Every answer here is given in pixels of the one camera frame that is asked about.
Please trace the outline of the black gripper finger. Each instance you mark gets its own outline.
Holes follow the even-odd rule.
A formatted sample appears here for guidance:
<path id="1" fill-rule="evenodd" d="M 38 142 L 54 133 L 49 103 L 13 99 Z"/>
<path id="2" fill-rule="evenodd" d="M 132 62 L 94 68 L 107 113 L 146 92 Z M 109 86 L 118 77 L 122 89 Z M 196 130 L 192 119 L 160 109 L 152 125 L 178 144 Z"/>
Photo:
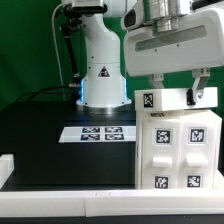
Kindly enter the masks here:
<path id="1" fill-rule="evenodd" d="M 194 78 L 193 86 L 187 91 L 187 104 L 190 106 L 203 100 L 204 88 L 210 78 L 210 69 L 195 69 L 192 71 L 192 77 Z"/>
<path id="2" fill-rule="evenodd" d="M 163 89 L 164 76 L 162 74 L 153 74 L 149 76 L 149 83 L 153 89 Z"/>

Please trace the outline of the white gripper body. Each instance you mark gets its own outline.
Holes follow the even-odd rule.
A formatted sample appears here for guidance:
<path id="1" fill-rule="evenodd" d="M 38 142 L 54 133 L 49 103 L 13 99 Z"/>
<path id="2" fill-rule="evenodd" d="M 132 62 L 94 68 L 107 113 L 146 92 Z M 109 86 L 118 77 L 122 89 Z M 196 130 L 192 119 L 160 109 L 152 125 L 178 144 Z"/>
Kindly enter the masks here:
<path id="1" fill-rule="evenodd" d="M 180 19 L 179 29 L 153 34 L 151 27 L 124 39 L 130 76 L 172 73 L 224 65 L 224 9 L 199 10 Z"/>

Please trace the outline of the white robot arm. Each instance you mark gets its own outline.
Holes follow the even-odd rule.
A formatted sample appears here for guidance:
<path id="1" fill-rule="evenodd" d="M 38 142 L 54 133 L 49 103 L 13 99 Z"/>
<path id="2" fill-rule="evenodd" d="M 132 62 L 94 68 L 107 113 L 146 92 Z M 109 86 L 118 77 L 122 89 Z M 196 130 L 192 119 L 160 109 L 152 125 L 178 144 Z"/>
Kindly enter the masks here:
<path id="1" fill-rule="evenodd" d="M 209 108 L 210 69 L 224 65 L 224 0 L 62 0 L 66 32 L 84 33 L 77 106 L 115 112 Z"/>

